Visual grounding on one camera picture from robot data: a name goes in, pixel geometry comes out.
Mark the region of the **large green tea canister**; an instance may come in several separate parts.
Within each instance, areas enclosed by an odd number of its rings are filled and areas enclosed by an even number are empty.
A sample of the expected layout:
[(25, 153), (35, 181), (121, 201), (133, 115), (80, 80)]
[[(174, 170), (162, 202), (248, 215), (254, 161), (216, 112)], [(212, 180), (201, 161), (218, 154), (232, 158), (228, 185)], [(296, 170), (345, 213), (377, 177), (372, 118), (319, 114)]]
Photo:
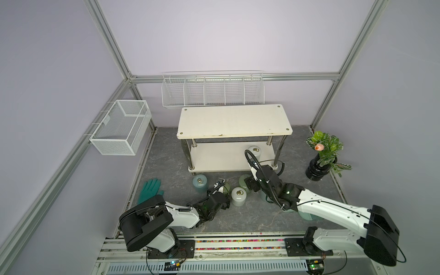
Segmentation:
[(246, 193), (248, 194), (250, 192), (247, 184), (246, 184), (246, 180), (250, 177), (250, 175), (248, 174), (243, 174), (239, 177), (239, 186), (240, 188), (244, 189), (246, 191)]

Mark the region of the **small green tea canister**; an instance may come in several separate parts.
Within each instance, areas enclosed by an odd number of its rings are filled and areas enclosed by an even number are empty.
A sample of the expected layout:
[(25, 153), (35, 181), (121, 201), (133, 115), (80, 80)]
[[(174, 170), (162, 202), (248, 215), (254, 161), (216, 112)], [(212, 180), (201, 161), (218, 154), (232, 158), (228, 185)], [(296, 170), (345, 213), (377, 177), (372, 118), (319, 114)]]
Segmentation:
[(230, 185), (229, 182), (225, 182), (225, 184), (223, 185), (222, 188), (223, 188), (222, 192), (223, 192), (224, 195), (229, 195), (230, 194), (230, 192), (231, 192), (231, 185)]

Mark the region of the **large white tea canister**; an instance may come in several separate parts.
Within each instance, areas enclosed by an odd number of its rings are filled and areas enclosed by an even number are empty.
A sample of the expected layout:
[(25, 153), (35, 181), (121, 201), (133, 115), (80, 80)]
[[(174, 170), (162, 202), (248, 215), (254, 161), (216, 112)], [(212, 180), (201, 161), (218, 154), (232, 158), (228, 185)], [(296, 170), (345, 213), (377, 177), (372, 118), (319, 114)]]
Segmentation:
[(246, 198), (247, 192), (241, 187), (236, 187), (231, 191), (232, 204), (236, 207), (244, 206)]

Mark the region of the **small blue tea canister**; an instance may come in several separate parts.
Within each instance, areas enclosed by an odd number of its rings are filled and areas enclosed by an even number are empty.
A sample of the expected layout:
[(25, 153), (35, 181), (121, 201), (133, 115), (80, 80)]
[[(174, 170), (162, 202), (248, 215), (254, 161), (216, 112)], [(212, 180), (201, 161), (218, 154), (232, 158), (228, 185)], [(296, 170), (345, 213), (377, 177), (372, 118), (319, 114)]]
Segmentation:
[(198, 193), (205, 193), (208, 189), (207, 177), (203, 174), (196, 175), (192, 180), (192, 185)]

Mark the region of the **small white tea canister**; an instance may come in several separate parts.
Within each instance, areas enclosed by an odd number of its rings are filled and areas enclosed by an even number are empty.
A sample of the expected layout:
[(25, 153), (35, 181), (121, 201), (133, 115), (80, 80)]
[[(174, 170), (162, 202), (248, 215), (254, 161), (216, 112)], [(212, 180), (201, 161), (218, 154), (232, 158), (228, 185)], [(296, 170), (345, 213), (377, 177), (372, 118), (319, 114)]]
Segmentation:
[(256, 157), (257, 160), (260, 160), (262, 151), (258, 146), (250, 146), (248, 150)]

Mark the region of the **large light blue tea canister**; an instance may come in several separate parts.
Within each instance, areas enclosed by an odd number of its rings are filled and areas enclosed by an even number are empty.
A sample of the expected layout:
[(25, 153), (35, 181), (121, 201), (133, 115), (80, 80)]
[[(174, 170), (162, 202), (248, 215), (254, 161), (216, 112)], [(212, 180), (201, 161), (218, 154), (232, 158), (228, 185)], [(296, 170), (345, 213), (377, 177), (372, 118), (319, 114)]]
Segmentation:
[(262, 201), (272, 204), (273, 201), (262, 191), (260, 190), (260, 198)]

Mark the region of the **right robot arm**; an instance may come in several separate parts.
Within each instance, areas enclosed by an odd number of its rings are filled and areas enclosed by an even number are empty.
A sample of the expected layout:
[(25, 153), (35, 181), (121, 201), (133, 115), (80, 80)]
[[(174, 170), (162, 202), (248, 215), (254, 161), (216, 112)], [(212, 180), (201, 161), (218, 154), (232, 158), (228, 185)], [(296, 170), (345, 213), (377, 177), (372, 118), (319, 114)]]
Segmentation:
[(341, 230), (309, 227), (302, 240), (307, 254), (330, 250), (361, 251), (384, 266), (394, 267), (400, 262), (400, 232), (384, 208), (347, 205), (297, 184), (285, 183), (270, 166), (261, 165), (250, 150), (245, 150), (244, 154), (252, 172), (252, 179), (246, 181), (248, 189), (262, 191), (283, 211), (312, 214), (342, 226)]

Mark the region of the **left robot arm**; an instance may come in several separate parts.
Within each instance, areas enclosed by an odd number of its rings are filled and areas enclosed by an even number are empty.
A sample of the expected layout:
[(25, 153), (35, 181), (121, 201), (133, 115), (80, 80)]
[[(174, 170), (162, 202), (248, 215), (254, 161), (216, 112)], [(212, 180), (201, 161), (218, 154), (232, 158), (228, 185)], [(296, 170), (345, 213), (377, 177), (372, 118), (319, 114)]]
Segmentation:
[(128, 252), (147, 247), (174, 253), (180, 246), (174, 228), (197, 228), (229, 207), (230, 198), (219, 191), (191, 206), (174, 205), (162, 195), (155, 195), (123, 213), (119, 217), (119, 230)]

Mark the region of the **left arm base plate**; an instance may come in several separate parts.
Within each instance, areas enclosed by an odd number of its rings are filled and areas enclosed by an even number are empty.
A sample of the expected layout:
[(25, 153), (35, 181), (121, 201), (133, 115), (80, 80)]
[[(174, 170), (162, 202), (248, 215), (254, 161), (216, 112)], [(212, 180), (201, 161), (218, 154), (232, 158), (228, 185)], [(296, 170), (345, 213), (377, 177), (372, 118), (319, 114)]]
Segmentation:
[(178, 241), (167, 252), (160, 252), (158, 249), (149, 249), (147, 258), (150, 259), (193, 259), (195, 253), (195, 241)]

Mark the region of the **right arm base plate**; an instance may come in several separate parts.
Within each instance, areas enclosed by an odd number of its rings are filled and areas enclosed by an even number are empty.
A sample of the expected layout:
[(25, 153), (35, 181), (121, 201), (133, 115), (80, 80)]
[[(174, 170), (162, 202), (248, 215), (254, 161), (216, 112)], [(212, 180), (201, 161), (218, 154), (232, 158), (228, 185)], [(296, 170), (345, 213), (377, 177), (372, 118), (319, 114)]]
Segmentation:
[(301, 256), (333, 256), (332, 250), (321, 250), (311, 242), (304, 243), (301, 238), (286, 238), (285, 250), (288, 257), (301, 257)]

